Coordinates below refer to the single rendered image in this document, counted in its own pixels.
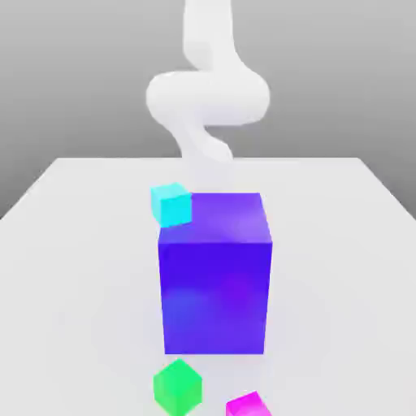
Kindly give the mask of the large purple box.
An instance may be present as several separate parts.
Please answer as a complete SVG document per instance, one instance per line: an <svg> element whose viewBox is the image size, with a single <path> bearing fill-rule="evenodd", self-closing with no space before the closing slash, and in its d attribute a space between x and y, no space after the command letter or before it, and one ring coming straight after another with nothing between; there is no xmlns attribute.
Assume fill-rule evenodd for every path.
<svg viewBox="0 0 416 416"><path fill-rule="evenodd" d="M273 242L259 193L195 193L190 223L161 230L167 354L261 354Z"/></svg>

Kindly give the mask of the small green cube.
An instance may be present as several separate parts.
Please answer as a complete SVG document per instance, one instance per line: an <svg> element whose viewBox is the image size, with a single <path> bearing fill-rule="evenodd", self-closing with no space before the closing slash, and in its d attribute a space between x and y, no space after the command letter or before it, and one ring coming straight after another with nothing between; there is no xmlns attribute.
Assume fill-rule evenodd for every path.
<svg viewBox="0 0 416 416"><path fill-rule="evenodd" d="M169 416L186 416L202 403L202 377L178 358L153 377L153 391Z"/></svg>

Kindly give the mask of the small magenta cube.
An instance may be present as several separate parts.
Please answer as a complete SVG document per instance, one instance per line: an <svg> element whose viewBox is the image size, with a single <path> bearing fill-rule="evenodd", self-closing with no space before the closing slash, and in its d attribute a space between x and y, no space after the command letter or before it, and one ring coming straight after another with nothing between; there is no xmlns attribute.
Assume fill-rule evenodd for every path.
<svg viewBox="0 0 416 416"><path fill-rule="evenodd" d="M257 391L239 396L226 404L225 416L272 416Z"/></svg>

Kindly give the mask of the small cyan cube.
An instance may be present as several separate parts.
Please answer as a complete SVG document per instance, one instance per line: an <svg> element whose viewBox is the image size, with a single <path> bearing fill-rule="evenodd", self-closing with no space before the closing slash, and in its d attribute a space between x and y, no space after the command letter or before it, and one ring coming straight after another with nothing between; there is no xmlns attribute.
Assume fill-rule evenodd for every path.
<svg viewBox="0 0 416 416"><path fill-rule="evenodd" d="M192 220L192 194L181 184L171 183L150 190L151 210L161 228Z"/></svg>

